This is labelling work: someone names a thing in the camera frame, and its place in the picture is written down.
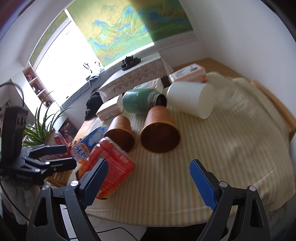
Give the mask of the left landscape roller blind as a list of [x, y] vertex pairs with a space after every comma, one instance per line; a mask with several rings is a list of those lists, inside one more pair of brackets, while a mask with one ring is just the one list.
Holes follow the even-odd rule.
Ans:
[[62, 25], [62, 23], [67, 19], [67, 15], [64, 11], [62, 11], [56, 18], [53, 20], [51, 25], [46, 29], [43, 36], [37, 43], [33, 53], [30, 57], [30, 64], [34, 66], [34, 64], [37, 61], [37, 58], [41, 54], [41, 51], [44, 49], [45, 45], [49, 41], [49, 39], [53, 36], [53, 34], [56, 32], [56, 30]]

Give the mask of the low table with patterned cloth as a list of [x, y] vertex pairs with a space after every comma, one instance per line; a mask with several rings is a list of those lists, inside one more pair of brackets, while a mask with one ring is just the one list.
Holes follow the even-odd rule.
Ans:
[[103, 102], [130, 90], [134, 87], [162, 78], [173, 73], [171, 66], [156, 52], [142, 58], [141, 63], [123, 71], [118, 70], [99, 88]]

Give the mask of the orange white tissue pack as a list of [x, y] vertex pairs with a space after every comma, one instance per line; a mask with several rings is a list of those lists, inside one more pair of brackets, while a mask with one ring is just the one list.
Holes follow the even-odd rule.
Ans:
[[176, 81], [205, 82], [207, 81], [206, 70], [196, 63], [188, 65], [169, 75], [170, 83]]

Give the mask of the landscape painting roller blind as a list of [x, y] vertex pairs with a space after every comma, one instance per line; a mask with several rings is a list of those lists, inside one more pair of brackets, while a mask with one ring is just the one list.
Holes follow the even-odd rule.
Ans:
[[67, 11], [103, 66], [193, 30], [179, 1], [74, 1]]

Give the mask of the black teapot on tray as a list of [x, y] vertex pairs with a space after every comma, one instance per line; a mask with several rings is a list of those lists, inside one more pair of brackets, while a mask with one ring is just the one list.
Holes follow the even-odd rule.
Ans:
[[135, 65], [139, 64], [141, 62], [141, 59], [138, 57], [133, 56], [127, 56], [125, 59], [122, 60], [121, 69], [123, 71], [126, 71], [130, 68], [133, 68]]

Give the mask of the green thermos bottle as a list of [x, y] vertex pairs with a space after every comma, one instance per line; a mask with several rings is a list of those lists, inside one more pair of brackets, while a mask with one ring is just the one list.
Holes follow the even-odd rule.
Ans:
[[128, 90], [122, 98], [123, 107], [129, 113], [146, 115], [154, 106], [167, 106], [167, 99], [156, 90], [140, 88]]

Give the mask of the striped yellow tablecloth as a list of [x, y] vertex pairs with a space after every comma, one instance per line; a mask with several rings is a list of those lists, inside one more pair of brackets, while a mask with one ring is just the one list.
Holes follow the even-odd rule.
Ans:
[[206, 120], [169, 108], [181, 135], [170, 153], [157, 155], [137, 142], [128, 154], [136, 168], [106, 200], [86, 213], [141, 226], [204, 223], [211, 209], [190, 175], [198, 159], [220, 181], [257, 188], [266, 211], [281, 208], [295, 193], [286, 125], [271, 101], [245, 78], [207, 75], [216, 103]]

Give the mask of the left brown paper cup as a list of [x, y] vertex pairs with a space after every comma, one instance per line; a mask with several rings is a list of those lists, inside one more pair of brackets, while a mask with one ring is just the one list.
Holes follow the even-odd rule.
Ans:
[[113, 119], [104, 136], [110, 138], [127, 153], [131, 152], [135, 146], [135, 137], [130, 121], [122, 115]]

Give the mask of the black bag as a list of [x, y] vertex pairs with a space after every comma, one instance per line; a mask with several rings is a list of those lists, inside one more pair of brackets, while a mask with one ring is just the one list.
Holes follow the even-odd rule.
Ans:
[[101, 99], [100, 93], [98, 91], [93, 92], [86, 102], [85, 120], [88, 121], [96, 116], [96, 113], [102, 104], [103, 101]]

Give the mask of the white pink shelf unit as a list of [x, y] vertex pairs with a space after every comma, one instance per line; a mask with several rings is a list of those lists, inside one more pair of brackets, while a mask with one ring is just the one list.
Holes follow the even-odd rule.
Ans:
[[43, 104], [41, 113], [44, 112], [53, 99], [48, 90], [41, 83], [40, 78], [33, 70], [32, 66], [28, 66], [11, 78], [13, 83], [16, 83], [22, 88], [25, 97], [25, 105], [32, 114], [35, 114], [37, 108]]

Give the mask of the white red plant pot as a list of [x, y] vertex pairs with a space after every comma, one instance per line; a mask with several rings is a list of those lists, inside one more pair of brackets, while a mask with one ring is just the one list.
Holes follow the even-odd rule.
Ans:
[[42, 161], [71, 157], [71, 151], [70, 151], [69, 145], [67, 144], [62, 134], [56, 130], [51, 131], [49, 137], [44, 141], [44, 144], [48, 146], [65, 145], [67, 148], [67, 151], [63, 154], [53, 154], [53, 155], [43, 156], [40, 158]]

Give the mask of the blue towel on sill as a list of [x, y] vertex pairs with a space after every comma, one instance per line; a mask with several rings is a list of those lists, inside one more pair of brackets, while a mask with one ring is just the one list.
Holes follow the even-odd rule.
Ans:
[[93, 71], [88, 79], [89, 83], [92, 84], [92, 83], [96, 82], [99, 79], [100, 74], [104, 71], [105, 71], [105, 69], [99, 69], [99, 70]]

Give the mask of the brown paper cup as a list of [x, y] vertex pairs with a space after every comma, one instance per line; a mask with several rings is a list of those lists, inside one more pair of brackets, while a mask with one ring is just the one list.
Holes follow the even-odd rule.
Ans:
[[122, 115], [113, 119], [104, 136], [110, 138], [127, 153], [131, 152], [135, 146], [135, 137], [130, 121]]
[[142, 146], [152, 153], [166, 154], [173, 151], [180, 140], [180, 133], [168, 109], [161, 105], [151, 108], [140, 132]]

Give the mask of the white plastic cup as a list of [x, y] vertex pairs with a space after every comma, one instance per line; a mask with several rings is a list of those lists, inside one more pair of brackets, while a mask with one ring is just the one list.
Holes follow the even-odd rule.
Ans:
[[173, 108], [202, 120], [211, 115], [215, 105], [214, 88], [206, 83], [174, 82], [168, 88], [166, 98]]

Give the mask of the right brown paper cup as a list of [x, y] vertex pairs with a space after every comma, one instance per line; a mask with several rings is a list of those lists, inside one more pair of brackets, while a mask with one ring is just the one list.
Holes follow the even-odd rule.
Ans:
[[173, 151], [180, 140], [180, 133], [168, 109], [161, 105], [151, 108], [140, 132], [142, 146], [152, 153], [166, 154]]

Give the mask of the middle tissue pack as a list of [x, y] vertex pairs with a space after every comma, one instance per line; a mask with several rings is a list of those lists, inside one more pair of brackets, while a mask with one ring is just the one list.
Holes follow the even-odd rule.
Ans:
[[143, 84], [140, 84], [133, 89], [142, 89], [142, 88], [149, 88], [155, 91], [158, 91], [159, 93], [163, 93], [164, 85], [162, 83], [161, 78], [156, 78], [150, 81], [147, 81]]

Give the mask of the blue Arctic Ocean cup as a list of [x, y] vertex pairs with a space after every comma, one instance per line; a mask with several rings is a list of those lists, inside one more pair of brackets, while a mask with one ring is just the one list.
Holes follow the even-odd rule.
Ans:
[[86, 137], [82, 140], [76, 142], [71, 147], [71, 156], [78, 162], [84, 162], [89, 157], [93, 148], [99, 143], [99, 141], [104, 137], [104, 134], [107, 131], [107, 127], [98, 126], [93, 131], [91, 131]]

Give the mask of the red paper cup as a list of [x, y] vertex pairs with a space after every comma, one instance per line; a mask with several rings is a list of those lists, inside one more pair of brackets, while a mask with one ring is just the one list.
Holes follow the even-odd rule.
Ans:
[[93, 148], [89, 157], [82, 164], [77, 173], [77, 178], [90, 171], [99, 159], [108, 163], [108, 173], [96, 196], [97, 199], [107, 199], [124, 182], [136, 168], [136, 164], [128, 157], [127, 153], [111, 138], [104, 137]]

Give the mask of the left tissue pack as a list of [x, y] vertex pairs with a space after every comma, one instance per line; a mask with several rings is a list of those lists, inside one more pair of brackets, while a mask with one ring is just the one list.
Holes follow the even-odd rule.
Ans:
[[96, 116], [101, 121], [105, 121], [121, 114], [123, 112], [122, 97], [123, 95], [121, 94], [103, 103], [98, 109]]

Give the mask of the green spider plant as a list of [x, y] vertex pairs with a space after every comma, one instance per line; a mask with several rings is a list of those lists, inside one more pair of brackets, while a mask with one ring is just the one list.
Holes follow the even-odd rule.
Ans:
[[26, 127], [23, 131], [25, 136], [23, 139], [24, 147], [32, 147], [45, 144], [45, 141], [48, 140], [50, 134], [55, 130], [54, 125], [57, 120], [65, 115], [65, 111], [71, 109], [65, 108], [48, 115], [48, 111], [50, 110], [50, 107], [53, 103], [54, 101], [46, 108], [43, 116], [41, 116], [41, 110], [45, 106], [43, 105], [43, 103], [41, 103], [40, 106], [36, 109], [34, 124], [26, 124]]

